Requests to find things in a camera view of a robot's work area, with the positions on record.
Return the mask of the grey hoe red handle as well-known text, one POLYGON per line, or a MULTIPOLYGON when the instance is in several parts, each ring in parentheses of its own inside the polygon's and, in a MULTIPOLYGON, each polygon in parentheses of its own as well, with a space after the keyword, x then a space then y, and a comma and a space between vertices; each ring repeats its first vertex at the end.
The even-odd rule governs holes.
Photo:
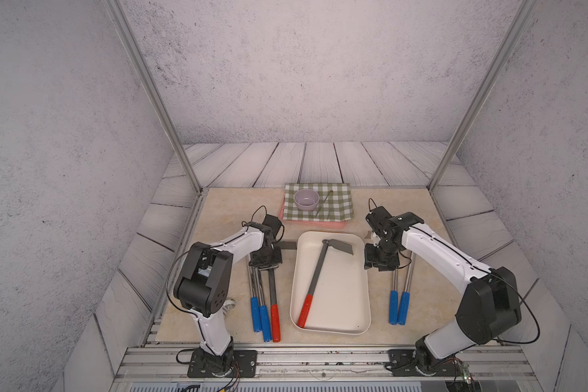
POLYGON ((270 321, 272 341, 281 342, 281 327, 279 318, 279 304, 276 287, 275 270, 283 263, 282 250, 296 250, 297 243, 293 241, 286 241, 274 245, 274 249, 270 255, 270 267, 268 268, 269 276, 269 299, 270 299, 270 321))
POLYGON ((301 310, 299 318, 297 320, 297 326, 299 328, 305 328, 305 325, 306 325, 306 322, 307 322, 307 319, 308 319, 308 316, 310 313, 311 305, 313 302, 313 297, 314 297, 315 291, 317 289, 319 277, 322 272, 323 265, 325 263, 325 259, 326 259, 329 248, 336 249, 342 253, 347 253, 349 255, 354 254, 352 245, 349 243, 345 243, 345 242, 342 242, 337 239, 324 239, 323 240, 323 246, 322 246, 320 254, 318 256, 318 261, 315 266, 315 270, 314 270, 314 273, 313 273, 313 276, 312 276, 312 279, 310 282, 310 286, 308 288, 307 294, 305 296, 305 300, 303 302, 302 310, 301 310))

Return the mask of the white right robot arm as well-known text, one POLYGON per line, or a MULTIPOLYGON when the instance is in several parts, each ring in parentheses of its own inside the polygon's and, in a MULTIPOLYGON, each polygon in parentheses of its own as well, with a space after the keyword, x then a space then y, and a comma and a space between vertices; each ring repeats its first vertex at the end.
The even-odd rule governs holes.
POLYGON ((475 260, 439 237, 412 212, 393 217, 384 207, 376 207, 366 221, 377 236, 364 248, 366 270, 396 270, 400 252, 410 251, 462 294, 455 319, 417 341, 414 360, 421 374, 434 375, 454 354, 485 345, 521 322, 521 296, 510 270, 493 269, 475 260))

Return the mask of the cream storage box tray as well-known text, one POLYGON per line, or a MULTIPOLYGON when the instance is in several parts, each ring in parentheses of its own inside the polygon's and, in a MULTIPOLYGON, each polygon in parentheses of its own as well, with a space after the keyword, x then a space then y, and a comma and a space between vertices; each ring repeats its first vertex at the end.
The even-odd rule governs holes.
POLYGON ((371 326, 368 272, 364 269, 364 241, 357 235, 307 231, 297 240, 290 318, 297 324, 324 239, 349 243, 353 255, 329 248, 313 297, 304 332, 357 336, 371 326))

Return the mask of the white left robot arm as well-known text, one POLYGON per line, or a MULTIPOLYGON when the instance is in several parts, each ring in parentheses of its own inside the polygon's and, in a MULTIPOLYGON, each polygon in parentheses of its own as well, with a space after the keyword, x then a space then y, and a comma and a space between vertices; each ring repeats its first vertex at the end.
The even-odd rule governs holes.
POLYGON ((251 221, 223 240, 194 243, 186 253, 172 295, 180 302, 181 312, 193 319, 200 336, 199 347, 207 354, 223 357, 232 346, 223 307, 234 265, 253 253, 272 253, 283 227, 279 221, 251 221))

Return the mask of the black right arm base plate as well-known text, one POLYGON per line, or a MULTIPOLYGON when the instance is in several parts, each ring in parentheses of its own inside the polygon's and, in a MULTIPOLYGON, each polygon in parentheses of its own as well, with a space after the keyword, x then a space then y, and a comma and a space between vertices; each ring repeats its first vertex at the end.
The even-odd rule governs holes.
POLYGON ((462 374, 459 359, 444 359, 429 370, 418 365, 415 350, 395 349, 387 352, 389 359, 384 368, 394 377, 455 377, 462 374))

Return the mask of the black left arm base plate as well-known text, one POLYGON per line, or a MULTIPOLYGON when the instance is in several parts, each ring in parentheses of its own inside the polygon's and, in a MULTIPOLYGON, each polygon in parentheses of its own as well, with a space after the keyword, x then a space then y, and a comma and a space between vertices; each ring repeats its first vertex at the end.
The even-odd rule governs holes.
POLYGON ((228 349, 223 355, 209 354, 197 349, 189 361, 187 377, 241 377, 256 376, 257 351, 228 349))

